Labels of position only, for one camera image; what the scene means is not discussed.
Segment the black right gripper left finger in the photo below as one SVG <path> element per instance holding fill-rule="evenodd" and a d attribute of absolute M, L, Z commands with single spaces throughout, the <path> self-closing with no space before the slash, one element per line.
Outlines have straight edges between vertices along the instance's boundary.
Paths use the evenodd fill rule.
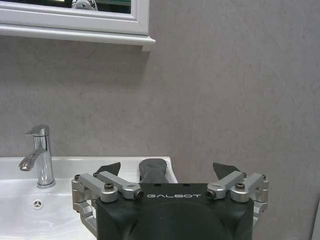
<path fill-rule="evenodd" d="M 129 182 L 107 170 L 76 174 L 71 180 L 72 207 L 79 213 L 82 224 L 97 233 L 97 221 L 88 201 L 100 199 L 104 203 L 115 202 L 119 195 L 127 200 L 141 200 L 143 190 L 138 183 Z"/>

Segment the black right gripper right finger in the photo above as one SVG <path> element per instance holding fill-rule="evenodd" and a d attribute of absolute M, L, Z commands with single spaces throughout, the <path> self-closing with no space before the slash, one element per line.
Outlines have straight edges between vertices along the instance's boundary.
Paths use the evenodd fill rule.
<path fill-rule="evenodd" d="M 207 184 L 206 197 L 209 200 L 222 200 L 230 194 L 230 198 L 237 203 L 253 200 L 253 224 L 256 225 L 268 208 L 267 177 L 261 173 L 247 175 L 233 165 L 214 162 L 212 166 L 218 181 Z"/>

